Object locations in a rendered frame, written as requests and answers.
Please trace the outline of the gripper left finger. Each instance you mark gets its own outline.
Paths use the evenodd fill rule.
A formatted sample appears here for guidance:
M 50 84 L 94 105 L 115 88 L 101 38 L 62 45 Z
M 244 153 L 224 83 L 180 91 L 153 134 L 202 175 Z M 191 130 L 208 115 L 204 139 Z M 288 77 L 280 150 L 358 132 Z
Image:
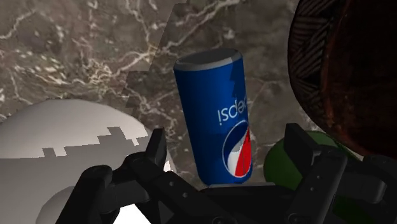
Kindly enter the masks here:
M 113 224 L 121 207 L 151 203 L 141 212 L 153 224 L 237 224 L 217 203 L 172 171 L 164 171 L 167 144 L 154 129 L 145 151 L 116 170 L 95 165 L 82 172 L 55 224 Z

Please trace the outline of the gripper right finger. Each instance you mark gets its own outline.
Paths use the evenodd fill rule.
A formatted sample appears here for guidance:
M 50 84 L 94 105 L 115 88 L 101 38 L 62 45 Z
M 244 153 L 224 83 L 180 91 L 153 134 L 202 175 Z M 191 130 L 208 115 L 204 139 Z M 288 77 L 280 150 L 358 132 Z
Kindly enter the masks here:
M 382 155 L 354 162 L 317 144 L 296 123 L 286 124 L 284 150 L 302 175 L 285 224 L 345 224 L 333 214 L 335 196 L 360 202 L 378 224 L 397 224 L 397 161 Z

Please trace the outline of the green round fruit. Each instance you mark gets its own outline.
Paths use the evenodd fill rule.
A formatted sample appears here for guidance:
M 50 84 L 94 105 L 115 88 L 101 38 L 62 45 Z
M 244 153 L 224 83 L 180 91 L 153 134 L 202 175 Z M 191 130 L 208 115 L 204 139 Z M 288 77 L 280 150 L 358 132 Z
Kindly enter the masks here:
M 308 130 L 307 133 L 318 144 L 334 146 L 353 160 L 361 161 L 363 159 L 361 155 L 353 153 L 324 132 Z M 291 190 L 296 190 L 302 180 L 302 175 L 284 151 L 283 139 L 276 142 L 268 151 L 263 164 L 263 173 L 266 181 Z M 373 218 L 366 214 L 355 200 L 347 197 L 338 195 L 335 197 L 333 213 L 347 224 L 375 224 Z

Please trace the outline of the blue soda can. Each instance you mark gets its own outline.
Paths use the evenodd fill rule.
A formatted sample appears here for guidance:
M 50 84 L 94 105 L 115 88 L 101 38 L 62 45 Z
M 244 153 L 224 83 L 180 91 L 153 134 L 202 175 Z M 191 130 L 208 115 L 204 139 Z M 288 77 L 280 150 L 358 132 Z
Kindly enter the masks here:
M 247 181 L 253 162 L 242 54 L 193 53 L 173 70 L 199 178 L 206 185 Z

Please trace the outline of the white round object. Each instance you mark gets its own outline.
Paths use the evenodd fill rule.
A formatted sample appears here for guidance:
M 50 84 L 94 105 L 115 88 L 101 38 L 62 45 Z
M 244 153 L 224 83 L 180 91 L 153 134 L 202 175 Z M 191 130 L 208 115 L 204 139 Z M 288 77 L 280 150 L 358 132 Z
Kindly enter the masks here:
M 107 105 L 54 99 L 0 123 L 0 224 L 55 224 L 81 173 L 118 168 L 151 131 Z

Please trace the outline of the dark brown woven bowl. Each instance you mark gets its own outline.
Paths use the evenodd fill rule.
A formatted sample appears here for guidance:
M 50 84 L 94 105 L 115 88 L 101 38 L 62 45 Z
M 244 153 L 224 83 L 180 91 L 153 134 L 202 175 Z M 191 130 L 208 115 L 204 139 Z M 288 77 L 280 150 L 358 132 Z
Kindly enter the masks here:
M 323 131 L 360 155 L 397 159 L 397 0 L 299 0 L 288 74 Z

